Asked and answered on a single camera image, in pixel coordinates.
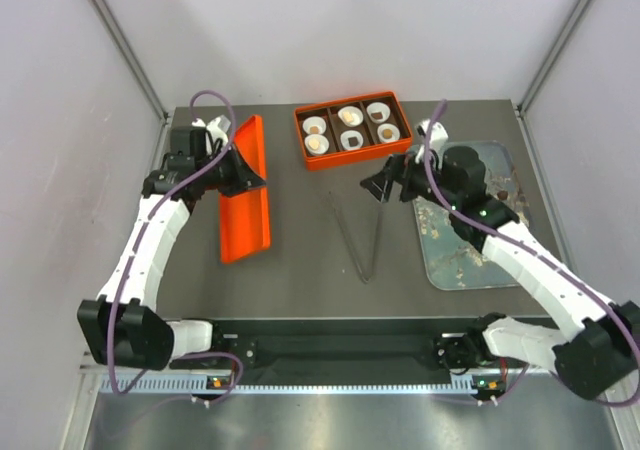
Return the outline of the orange box lid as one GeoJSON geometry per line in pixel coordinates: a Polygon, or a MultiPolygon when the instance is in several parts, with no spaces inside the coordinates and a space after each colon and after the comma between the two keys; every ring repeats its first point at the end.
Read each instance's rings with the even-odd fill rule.
{"type": "MultiPolygon", "coordinates": [[[[236,146],[249,166],[267,178],[264,123],[252,115],[236,133],[236,146]]],[[[219,197],[220,260],[232,264],[271,246],[267,187],[227,198],[219,197]]]]}

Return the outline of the metal tongs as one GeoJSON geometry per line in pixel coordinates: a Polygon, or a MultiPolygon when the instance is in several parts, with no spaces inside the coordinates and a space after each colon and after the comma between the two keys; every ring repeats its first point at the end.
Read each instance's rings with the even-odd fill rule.
{"type": "Polygon", "coordinates": [[[359,280],[364,285],[371,283],[377,271],[384,224],[384,205],[382,203],[375,204],[374,220],[370,228],[369,246],[365,249],[365,253],[362,253],[362,248],[358,247],[355,234],[348,225],[338,196],[334,192],[329,191],[327,201],[359,280]]]}

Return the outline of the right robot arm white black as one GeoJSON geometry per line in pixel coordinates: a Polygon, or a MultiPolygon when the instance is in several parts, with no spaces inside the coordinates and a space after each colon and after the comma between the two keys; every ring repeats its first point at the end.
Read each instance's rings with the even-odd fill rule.
{"type": "Polygon", "coordinates": [[[438,364],[468,371],[500,358],[519,360],[597,401],[639,368],[639,307],[615,303],[559,262],[514,210],[489,193],[485,174],[473,148],[453,146],[442,157],[429,151],[423,160],[393,154],[360,183],[380,203],[400,185],[401,201],[422,198],[444,208],[455,234],[509,274],[554,323],[548,328],[487,314],[461,336],[435,340],[438,364]]]}

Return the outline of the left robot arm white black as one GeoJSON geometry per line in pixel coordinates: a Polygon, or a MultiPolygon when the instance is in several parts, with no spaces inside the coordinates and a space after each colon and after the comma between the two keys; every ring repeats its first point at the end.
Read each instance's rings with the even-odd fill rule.
{"type": "Polygon", "coordinates": [[[233,146],[197,180],[227,141],[225,120],[197,121],[170,133],[161,167],[143,183],[138,215],[116,269],[77,318],[89,351],[101,365],[162,370],[193,354],[205,366],[226,357],[227,344],[209,320],[167,321],[156,313],[158,289],[171,250],[205,192],[219,193],[220,259],[234,263],[271,245],[263,121],[250,117],[233,146]],[[183,186],[183,181],[190,181],[183,186]]]}

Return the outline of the white paper cup front right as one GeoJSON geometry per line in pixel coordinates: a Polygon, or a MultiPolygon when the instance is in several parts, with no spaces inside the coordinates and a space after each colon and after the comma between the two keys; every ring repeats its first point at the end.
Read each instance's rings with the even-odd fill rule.
{"type": "Polygon", "coordinates": [[[387,144],[387,143],[392,143],[392,142],[396,142],[401,138],[401,134],[400,134],[400,130],[397,126],[390,124],[390,123],[384,123],[381,124],[378,128],[377,128],[377,137],[378,140],[381,144],[387,144]],[[386,139],[383,137],[382,132],[385,128],[390,128],[393,131],[393,137],[386,139]]]}

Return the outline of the white paper cup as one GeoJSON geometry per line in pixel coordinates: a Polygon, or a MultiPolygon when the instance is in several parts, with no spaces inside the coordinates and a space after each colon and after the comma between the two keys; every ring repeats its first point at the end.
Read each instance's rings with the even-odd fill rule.
{"type": "Polygon", "coordinates": [[[343,147],[344,151],[354,151],[354,150],[358,150],[361,149],[364,145],[364,137],[363,135],[356,130],[346,130],[344,132],[341,133],[340,135],[340,143],[341,146],[343,147]],[[355,137],[359,140],[360,142],[360,147],[359,148],[351,148],[349,146],[348,140],[352,137],[355,137]]]}
{"type": "Polygon", "coordinates": [[[304,132],[307,135],[322,135],[325,133],[327,128],[327,123],[325,121],[325,119],[323,117],[320,116],[311,116],[306,118],[303,122],[302,122],[302,129],[304,130],[304,132]],[[310,133],[310,127],[312,126],[317,126],[319,127],[319,133],[318,134],[311,134],[310,133]]]}
{"type": "Polygon", "coordinates": [[[367,114],[369,115],[370,119],[374,122],[374,123],[384,123],[388,120],[390,114],[391,114],[391,110],[390,107],[382,102],[373,102],[370,103],[367,107],[366,107],[366,111],[367,114]],[[375,112],[382,112],[384,114],[384,120],[374,120],[371,117],[372,113],[375,112]]]}
{"type": "Polygon", "coordinates": [[[361,125],[363,123],[363,114],[361,112],[361,110],[355,106],[345,106],[341,109],[338,110],[337,112],[337,116],[339,117],[339,119],[347,126],[350,128],[354,128],[357,127],[359,125],[361,125]],[[347,122],[344,120],[344,116],[343,113],[344,112],[351,112],[353,114],[354,117],[354,121],[353,122],[347,122]]]}
{"type": "Polygon", "coordinates": [[[329,141],[328,139],[322,134],[322,135],[307,135],[304,139],[304,145],[306,150],[308,151],[308,153],[312,156],[320,156],[320,155],[324,155],[327,153],[327,151],[329,150],[329,141]],[[312,149],[309,146],[309,142],[311,139],[318,139],[320,142],[320,147],[317,149],[312,149]]]}
{"type": "Polygon", "coordinates": [[[377,128],[377,137],[378,140],[381,144],[387,144],[387,143],[392,143],[392,142],[396,142],[401,138],[401,134],[400,134],[400,130],[397,126],[390,124],[390,123],[384,123],[381,124],[378,128],[377,128]],[[390,128],[393,131],[393,137],[386,139],[383,137],[382,132],[385,128],[390,128]]]}

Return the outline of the white paper cup front middle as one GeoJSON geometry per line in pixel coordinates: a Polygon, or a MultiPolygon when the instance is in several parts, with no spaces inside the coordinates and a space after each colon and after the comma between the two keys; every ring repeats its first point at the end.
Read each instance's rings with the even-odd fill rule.
{"type": "Polygon", "coordinates": [[[354,150],[358,150],[361,149],[364,145],[364,137],[363,135],[356,130],[346,130],[344,132],[341,133],[340,135],[340,143],[341,146],[343,147],[344,151],[354,151],[354,150]],[[351,148],[349,146],[348,140],[352,137],[355,137],[359,140],[360,142],[360,147],[359,148],[351,148]]]}

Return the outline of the orange compartment box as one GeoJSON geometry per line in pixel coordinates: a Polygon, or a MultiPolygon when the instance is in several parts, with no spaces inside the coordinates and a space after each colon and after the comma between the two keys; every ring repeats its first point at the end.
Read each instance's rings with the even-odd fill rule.
{"type": "Polygon", "coordinates": [[[413,139],[412,130],[404,110],[397,96],[392,91],[351,96],[339,100],[298,107],[294,110],[294,122],[306,167],[310,171],[326,170],[332,167],[374,160],[386,157],[392,153],[403,153],[409,149],[413,139]],[[377,128],[384,123],[374,123],[366,111],[366,107],[373,102],[382,102],[390,107],[391,114],[384,123],[390,123],[399,128],[401,138],[398,141],[387,144],[381,144],[379,142],[377,128]],[[355,106],[361,110],[364,117],[361,125],[350,128],[339,119],[337,112],[345,106],[355,106]],[[327,123],[327,128],[323,135],[329,141],[329,150],[324,155],[312,156],[305,148],[304,139],[307,134],[302,129],[302,122],[311,116],[323,117],[327,123]],[[343,150],[340,143],[340,135],[346,130],[356,130],[363,135],[364,145],[361,149],[354,151],[343,150]]]}

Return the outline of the white paper cup back right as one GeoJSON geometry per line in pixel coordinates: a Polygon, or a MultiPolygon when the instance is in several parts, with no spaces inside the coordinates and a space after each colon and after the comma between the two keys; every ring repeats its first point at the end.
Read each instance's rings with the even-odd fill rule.
{"type": "Polygon", "coordinates": [[[390,114],[391,114],[391,110],[390,107],[382,102],[373,102],[370,103],[367,107],[366,107],[366,111],[367,114],[369,115],[370,119],[374,122],[374,123],[384,123],[388,120],[390,114]],[[384,120],[374,120],[371,117],[372,113],[375,112],[382,112],[384,114],[384,120]]]}

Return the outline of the white paper cup front left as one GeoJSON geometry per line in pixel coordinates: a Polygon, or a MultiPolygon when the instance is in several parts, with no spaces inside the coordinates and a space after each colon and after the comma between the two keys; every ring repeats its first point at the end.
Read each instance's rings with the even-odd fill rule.
{"type": "Polygon", "coordinates": [[[307,135],[304,139],[304,145],[306,150],[308,151],[308,153],[312,156],[320,156],[320,155],[324,155],[327,153],[327,151],[329,150],[329,141],[328,139],[322,134],[322,135],[307,135]],[[309,142],[311,139],[318,139],[320,142],[320,147],[317,149],[312,149],[309,146],[309,142]]]}

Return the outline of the white paper cup back middle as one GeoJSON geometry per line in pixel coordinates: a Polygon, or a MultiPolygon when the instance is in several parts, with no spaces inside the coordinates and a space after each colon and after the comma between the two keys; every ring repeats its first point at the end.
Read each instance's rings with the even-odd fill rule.
{"type": "Polygon", "coordinates": [[[359,125],[361,125],[363,123],[363,114],[361,112],[361,110],[355,106],[345,106],[341,109],[338,110],[337,112],[337,116],[339,117],[339,119],[347,126],[350,128],[354,128],[357,127],[359,125]],[[353,114],[354,117],[354,121],[353,122],[347,122],[344,120],[344,116],[343,113],[344,112],[351,112],[353,114]]]}

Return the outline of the white paper cup back left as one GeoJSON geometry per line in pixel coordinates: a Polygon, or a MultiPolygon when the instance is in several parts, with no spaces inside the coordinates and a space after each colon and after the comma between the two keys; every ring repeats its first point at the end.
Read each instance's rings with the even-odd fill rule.
{"type": "Polygon", "coordinates": [[[322,135],[325,133],[327,128],[327,123],[325,121],[325,119],[323,117],[320,116],[311,116],[306,118],[303,122],[302,122],[302,129],[304,130],[304,132],[307,135],[322,135]],[[318,134],[311,134],[310,133],[310,127],[312,126],[317,126],[319,127],[319,133],[318,134]]]}

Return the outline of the blue floral tray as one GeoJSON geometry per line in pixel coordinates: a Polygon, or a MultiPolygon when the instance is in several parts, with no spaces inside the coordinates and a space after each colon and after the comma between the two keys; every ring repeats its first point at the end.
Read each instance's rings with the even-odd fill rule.
{"type": "MultiPolygon", "coordinates": [[[[532,225],[529,203],[507,148],[496,141],[467,144],[486,166],[485,182],[490,194],[506,190],[506,203],[528,227],[532,225]]],[[[448,212],[421,197],[412,201],[427,277],[442,291],[484,290],[514,287],[516,281],[497,264],[461,240],[450,226],[448,212]]]]}

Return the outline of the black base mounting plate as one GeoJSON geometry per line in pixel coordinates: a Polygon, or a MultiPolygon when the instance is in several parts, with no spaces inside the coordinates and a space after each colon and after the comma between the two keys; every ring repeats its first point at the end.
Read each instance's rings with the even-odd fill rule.
{"type": "Polygon", "coordinates": [[[312,362],[415,362],[429,370],[469,370],[493,364],[461,335],[309,334],[228,335],[213,340],[211,352],[228,351],[248,368],[266,368],[282,359],[312,362]]]}

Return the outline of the aluminium frame rail front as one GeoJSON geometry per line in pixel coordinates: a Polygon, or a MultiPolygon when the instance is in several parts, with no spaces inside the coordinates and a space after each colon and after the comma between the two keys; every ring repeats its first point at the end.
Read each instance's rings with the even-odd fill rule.
{"type": "MultiPolygon", "coordinates": [[[[200,362],[202,364],[202,367],[203,367],[204,360],[197,361],[195,359],[192,359],[192,360],[174,360],[172,362],[172,364],[175,366],[175,370],[177,370],[178,368],[182,368],[182,369],[193,368],[193,369],[196,369],[195,365],[198,362],[200,362]]],[[[99,374],[105,374],[106,376],[109,376],[107,364],[97,363],[88,349],[85,349],[83,351],[83,354],[82,354],[78,369],[79,369],[79,371],[81,373],[99,373],[99,374]]],[[[138,368],[118,367],[118,366],[115,367],[115,373],[116,374],[133,374],[133,375],[136,375],[139,372],[141,372],[141,369],[138,369],[138,368]]]]}

